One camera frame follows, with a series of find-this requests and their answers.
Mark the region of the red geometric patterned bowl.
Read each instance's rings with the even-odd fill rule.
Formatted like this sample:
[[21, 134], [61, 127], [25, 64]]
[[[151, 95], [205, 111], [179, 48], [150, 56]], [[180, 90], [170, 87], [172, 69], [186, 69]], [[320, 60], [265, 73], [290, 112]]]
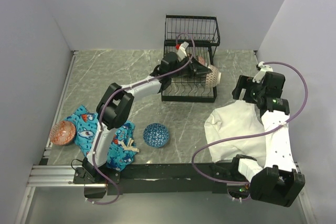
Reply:
[[220, 84], [221, 72], [213, 65], [209, 65], [208, 69], [211, 71], [206, 75], [205, 86], [207, 88], [216, 87]]

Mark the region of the black wire dish rack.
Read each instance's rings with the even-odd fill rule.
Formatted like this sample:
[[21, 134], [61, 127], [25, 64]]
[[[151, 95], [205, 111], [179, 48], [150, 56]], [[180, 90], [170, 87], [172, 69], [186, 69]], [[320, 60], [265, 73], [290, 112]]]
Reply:
[[[214, 54], [220, 45], [220, 32], [215, 16], [166, 15], [164, 52], [177, 52], [175, 46], [189, 43], [187, 56], [201, 56], [207, 67], [214, 64]], [[206, 75], [199, 77], [173, 77], [171, 85], [162, 92], [161, 100], [169, 102], [213, 103], [217, 88], [205, 86]]]

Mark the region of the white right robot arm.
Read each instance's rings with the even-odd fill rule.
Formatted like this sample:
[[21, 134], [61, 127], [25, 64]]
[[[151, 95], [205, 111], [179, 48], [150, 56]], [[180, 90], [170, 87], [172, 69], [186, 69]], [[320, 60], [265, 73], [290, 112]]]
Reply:
[[266, 132], [266, 160], [261, 167], [254, 157], [238, 154], [232, 160], [231, 178], [248, 180], [253, 200], [290, 207], [305, 185], [305, 177], [297, 171], [290, 146], [289, 102], [281, 98], [285, 76], [266, 72], [256, 79], [240, 76], [233, 98], [237, 100], [244, 90], [243, 100], [256, 104]]

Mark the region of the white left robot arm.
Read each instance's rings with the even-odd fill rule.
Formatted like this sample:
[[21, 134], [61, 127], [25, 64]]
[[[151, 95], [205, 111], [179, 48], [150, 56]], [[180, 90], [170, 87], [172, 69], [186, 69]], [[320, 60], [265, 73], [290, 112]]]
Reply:
[[212, 73], [209, 65], [200, 63], [192, 55], [180, 59], [177, 53], [167, 52], [160, 64], [143, 80], [123, 86], [116, 83], [109, 85], [97, 106], [98, 129], [92, 148], [82, 162], [87, 178], [93, 183], [104, 179], [105, 170], [102, 166], [107, 162], [111, 144], [108, 137], [127, 121], [135, 101], [163, 92], [173, 77], [191, 78]]

